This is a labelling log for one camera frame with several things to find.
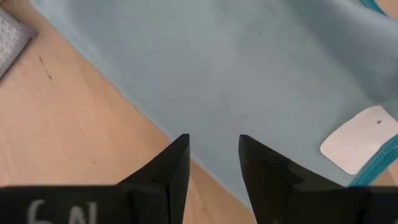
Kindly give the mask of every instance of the wooden floor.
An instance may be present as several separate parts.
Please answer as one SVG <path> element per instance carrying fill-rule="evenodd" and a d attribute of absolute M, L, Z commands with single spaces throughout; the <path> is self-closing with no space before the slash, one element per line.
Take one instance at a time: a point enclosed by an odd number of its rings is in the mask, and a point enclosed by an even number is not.
<path fill-rule="evenodd" d="M 39 32 L 0 80 L 1 185 L 115 184 L 168 144 L 28 0 L 1 7 Z M 395 184 L 395 167 L 377 183 Z M 184 223 L 253 222 L 232 195 L 192 164 Z"/>
<path fill-rule="evenodd" d="M 391 18 L 398 19 L 397 0 L 376 0 L 379 7 Z"/>

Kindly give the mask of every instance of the cloth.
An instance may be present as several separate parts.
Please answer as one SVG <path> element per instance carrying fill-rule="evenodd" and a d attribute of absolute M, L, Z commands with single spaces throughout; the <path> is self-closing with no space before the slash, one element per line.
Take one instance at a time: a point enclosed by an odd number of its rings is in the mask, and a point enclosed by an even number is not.
<path fill-rule="evenodd" d="M 0 8 L 0 77 L 22 52 L 35 32 Z"/>
<path fill-rule="evenodd" d="M 240 134 L 341 185 L 365 184 L 396 158 L 377 153 L 382 162 L 355 180 L 320 153 L 365 108 L 381 105 L 398 118 L 398 24 L 360 4 L 32 3 L 170 139 L 190 133 L 194 160 L 248 207 Z"/>

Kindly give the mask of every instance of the floor scratch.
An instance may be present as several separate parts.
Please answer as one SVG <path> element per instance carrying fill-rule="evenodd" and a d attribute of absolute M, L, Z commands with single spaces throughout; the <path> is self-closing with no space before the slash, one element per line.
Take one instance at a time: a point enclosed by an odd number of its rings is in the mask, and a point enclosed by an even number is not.
<path fill-rule="evenodd" d="M 50 80 L 52 80 L 52 76 L 50 75 L 49 71 L 47 70 L 47 67 L 45 66 L 45 64 L 43 62 L 42 56 L 39 56 L 39 59 L 40 59 L 40 62 L 42 63 L 42 65 L 44 67 L 44 70 L 45 70 L 47 76 L 49 77 Z"/>

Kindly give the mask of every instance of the black plastic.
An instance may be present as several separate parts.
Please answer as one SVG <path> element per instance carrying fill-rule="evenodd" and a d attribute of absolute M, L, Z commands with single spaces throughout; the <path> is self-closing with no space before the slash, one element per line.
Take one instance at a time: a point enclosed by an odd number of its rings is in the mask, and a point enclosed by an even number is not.
<path fill-rule="evenodd" d="M 114 186 L 5 187 L 0 222 L 181 224 L 190 170 L 183 134 L 143 168 Z"/>
<path fill-rule="evenodd" d="M 344 188 L 247 135 L 239 158 L 258 224 L 397 223 L 396 187 Z"/>

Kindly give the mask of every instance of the light blue towel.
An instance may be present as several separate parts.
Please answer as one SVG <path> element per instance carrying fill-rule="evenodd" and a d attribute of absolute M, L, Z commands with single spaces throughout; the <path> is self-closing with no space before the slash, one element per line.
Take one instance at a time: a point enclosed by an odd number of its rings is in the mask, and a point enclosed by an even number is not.
<path fill-rule="evenodd" d="M 32 0 L 81 54 L 249 206 L 248 134 L 342 185 L 320 144 L 363 109 L 398 118 L 398 24 L 347 0 Z M 396 158 L 386 144 L 354 180 Z"/>

